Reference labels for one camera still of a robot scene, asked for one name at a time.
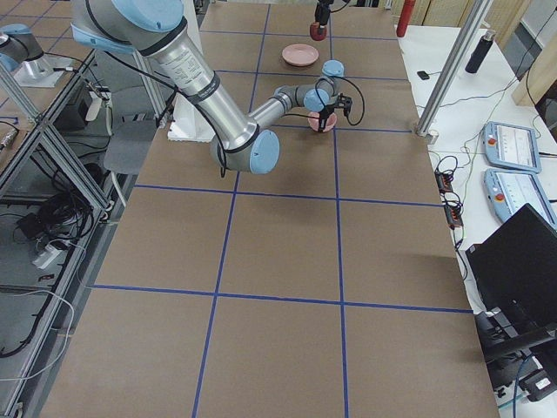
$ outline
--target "black cylinder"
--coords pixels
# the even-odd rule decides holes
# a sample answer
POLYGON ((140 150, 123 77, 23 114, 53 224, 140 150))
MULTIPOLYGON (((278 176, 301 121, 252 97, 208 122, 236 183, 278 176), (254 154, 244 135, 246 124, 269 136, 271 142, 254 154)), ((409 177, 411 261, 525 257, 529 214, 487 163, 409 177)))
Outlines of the black cylinder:
POLYGON ((471 74, 475 74, 478 72, 481 63, 484 62, 484 58, 487 55, 487 52, 493 45, 493 38, 495 37, 495 32, 493 30, 488 30, 486 34, 481 37, 480 41, 478 42, 478 46, 473 51, 472 56, 470 57, 470 61, 466 64, 466 72, 471 74))

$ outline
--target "blue cable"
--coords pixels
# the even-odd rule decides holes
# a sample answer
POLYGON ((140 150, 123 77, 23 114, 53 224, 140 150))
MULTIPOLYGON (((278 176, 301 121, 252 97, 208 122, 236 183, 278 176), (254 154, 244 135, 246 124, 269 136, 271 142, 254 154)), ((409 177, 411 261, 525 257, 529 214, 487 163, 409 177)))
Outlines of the blue cable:
POLYGON ((522 371, 522 368, 524 368, 526 363, 528 363, 528 360, 530 360, 532 357, 534 357, 534 354, 528 355, 528 357, 524 359, 520 364, 519 371, 516 372, 516 379, 514 379, 514 392, 513 392, 513 418, 516 418, 516 401, 517 401, 516 396, 519 391, 520 372, 522 371))

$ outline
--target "white desk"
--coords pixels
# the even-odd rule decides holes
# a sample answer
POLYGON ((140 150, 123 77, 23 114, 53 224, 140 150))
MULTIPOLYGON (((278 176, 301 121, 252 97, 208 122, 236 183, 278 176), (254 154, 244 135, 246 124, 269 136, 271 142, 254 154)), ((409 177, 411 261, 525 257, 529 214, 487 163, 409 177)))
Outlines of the white desk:
MULTIPOLYGON (((417 106, 426 105, 438 77, 438 75, 432 75, 429 80, 421 80, 416 74, 417 71, 428 73, 441 71, 458 33, 458 28, 410 26, 406 36, 399 40, 417 106)), ((466 60, 483 33, 484 31, 478 33, 466 60)), ((465 64, 463 63, 462 69, 458 72, 449 92, 446 94, 444 104, 452 103, 460 98, 489 96, 498 90, 505 89, 509 82, 514 79, 513 71, 496 44, 487 54, 477 74, 465 72, 465 64)), ((435 145, 429 147, 430 151, 436 152, 442 158, 446 155, 454 155, 459 160, 460 165, 463 165, 468 161, 468 157, 461 150, 461 147, 468 139, 473 138, 480 132, 487 120, 534 127, 533 120, 538 114, 537 111, 533 107, 516 106, 511 97, 517 85, 518 82, 514 82, 507 89, 490 118, 488 116, 501 99, 503 92, 490 98, 475 98, 441 108, 432 125, 433 129, 439 131, 440 137, 435 145)), ((418 107, 418 111, 421 113, 423 109, 418 107)), ((557 153, 557 144, 555 144, 549 130, 540 118, 535 119, 535 128, 541 135, 538 139, 540 151, 557 153)), ((482 144, 480 143, 477 148, 476 144, 477 139, 468 143, 468 147, 478 154, 474 160, 472 171, 470 165, 457 170, 453 181, 453 189, 464 199, 466 181, 470 176, 464 202, 465 237, 461 247, 463 251, 474 243, 483 242, 501 225, 492 211, 483 186, 483 172, 489 168, 489 164, 483 152, 482 144)), ((433 153, 431 153, 431 158, 432 165, 435 167, 439 158, 433 153)), ((543 158, 541 163, 540 182, 546 195, 550 199, 557 199, 557 158, 543 158)), ((447 165, 441 168, 452 167, 453 161, 447 161, 447 165)), ((472 308, 475 312, 478 312, 481 308, 481 302, 470 275, 466 283, 466 290, 472 308)), ((509 399, 512 399, 512 394, 498 400, 498 403, 502 404, 509 399)), ((520 414, 520 418, 557 416, 557 394, 552 394, 540 402, 518 401, 518 404, 517 413, 520 414)), ((513 415, 512 408, 503 408, 500 415, 502 418, 511 417, 513 415)))

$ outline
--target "black monitor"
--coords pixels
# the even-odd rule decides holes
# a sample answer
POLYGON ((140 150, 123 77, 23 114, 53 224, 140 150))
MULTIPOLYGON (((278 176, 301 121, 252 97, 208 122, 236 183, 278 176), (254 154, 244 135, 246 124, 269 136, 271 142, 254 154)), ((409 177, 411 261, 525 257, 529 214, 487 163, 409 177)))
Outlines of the black monitor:
MULTIPOLYGON (((486 308, 499 307, 519 334, 557 322, 557 232, 530 205, 466 256, 486 308)), ((530 349, 557 382, 557 341, 530 349)))

